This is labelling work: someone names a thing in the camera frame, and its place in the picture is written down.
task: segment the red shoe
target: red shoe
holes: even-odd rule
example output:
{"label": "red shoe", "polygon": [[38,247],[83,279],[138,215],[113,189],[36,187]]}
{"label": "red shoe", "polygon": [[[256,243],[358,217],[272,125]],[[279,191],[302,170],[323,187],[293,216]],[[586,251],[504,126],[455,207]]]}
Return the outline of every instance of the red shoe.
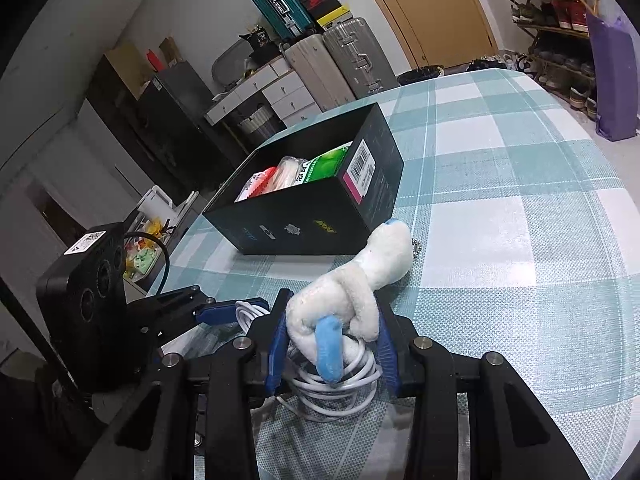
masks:
{"label": "red shoe", "polygon": [[571,24],[574,30],[578,30],[579,32],[588,32],[587,9],[584,7],[584,4],[577,0],[574,2],[567,2],[566,9],[571,15]]}
{"label": "red shoe", "polygon": [[554,0],[552,1],[552,3],[554,4],[554,9],[556,10],[556,14],[558,15],[558,23],[560,24],[560,28],[571,28],[571,17],[569,16],[568,7],[569,2],[565,0]]}

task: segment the coiled white cable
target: coiled white cable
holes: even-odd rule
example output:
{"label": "coiled white cable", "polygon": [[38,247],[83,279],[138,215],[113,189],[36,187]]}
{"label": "coiled white cable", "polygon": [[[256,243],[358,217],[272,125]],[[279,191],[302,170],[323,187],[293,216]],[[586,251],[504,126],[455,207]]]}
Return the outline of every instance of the coiled white cable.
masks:
{"label": "coiled white cable", "polygon": [[[247,333],[253,320],[268,314],[269,311],[258,305],[252,305],[245,301],[236,301],[236,319],[240,328]],[[376,395],[378,378],[382,375],[382,368],[376,364],[373,352],[366,348],[364,341],[358,340],[358,354],[356,358],[347,364],[344,369],[343,379],[336,384],[328,384],[318,375],[305,370],[308,362],[299,366],[292,359],[287,358],[293,372],[283,371],[283,377],[289,383],[291,390],[298,396],[300,402],[313,412],[324,415],[324,418],[300,412],[291,406],[282,397],[276,397],[278,402],[297,416],[313,422],[329,422],[345,416],[351,416],[364,410]],[[369,389],[363,400],[356,404],[360,392]],[[323,400],[335,405],[335,401],[349,399],[347,406],[342,409],[331,409],[319,406],[313,400]]]}

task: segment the purple bag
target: purple bag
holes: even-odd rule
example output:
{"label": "purple bag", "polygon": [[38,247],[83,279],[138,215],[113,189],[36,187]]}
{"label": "purple bag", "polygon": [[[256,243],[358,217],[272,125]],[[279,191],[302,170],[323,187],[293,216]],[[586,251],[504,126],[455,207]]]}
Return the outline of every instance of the purple bag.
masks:
{"label": "purple bag", "polygon": [[613,25],[587,12],[598,85],[597,133],[609,140],[636,134],[638,69],[631,36],[618,18]]}

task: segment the teal suitcase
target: teal suitcase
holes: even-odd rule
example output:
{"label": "teal suitcase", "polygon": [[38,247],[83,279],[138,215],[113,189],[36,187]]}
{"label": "teal suitcase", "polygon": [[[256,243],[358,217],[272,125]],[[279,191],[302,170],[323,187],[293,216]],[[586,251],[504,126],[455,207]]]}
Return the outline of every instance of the teal suitcase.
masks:
{"label": "teal suitcase", "polygon": [[302,36],[314,20],[299,0],[252,0],[283,40]]}

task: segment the teal plaid tablecloth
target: teal plaid tablecloth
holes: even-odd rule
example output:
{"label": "teal plaid tablecloth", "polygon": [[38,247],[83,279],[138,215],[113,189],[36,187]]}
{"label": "teal plaid tablecloth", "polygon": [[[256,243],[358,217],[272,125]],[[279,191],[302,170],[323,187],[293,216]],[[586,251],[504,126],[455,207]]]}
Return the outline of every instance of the teal plaid tablecloth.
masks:
{"label": "teal plaid tablecloth", "polygon": [[[582,127],[525,75],[485,70],[389,90],[378,102],[404,158],[394,216],[422,242],[397,313],[450,351],[496,350],[553,416],[592,479],[640,438],[640,216]],[[279,138],[307,126],[300,123]],[[172,254],[166,290],[273,302],[347,261],[242,256],[202,216]],[[230,329],[173,344],[212,351]],[[401,478],[410,403],[380,393],[357,418],[262,414],[263,479]]]}

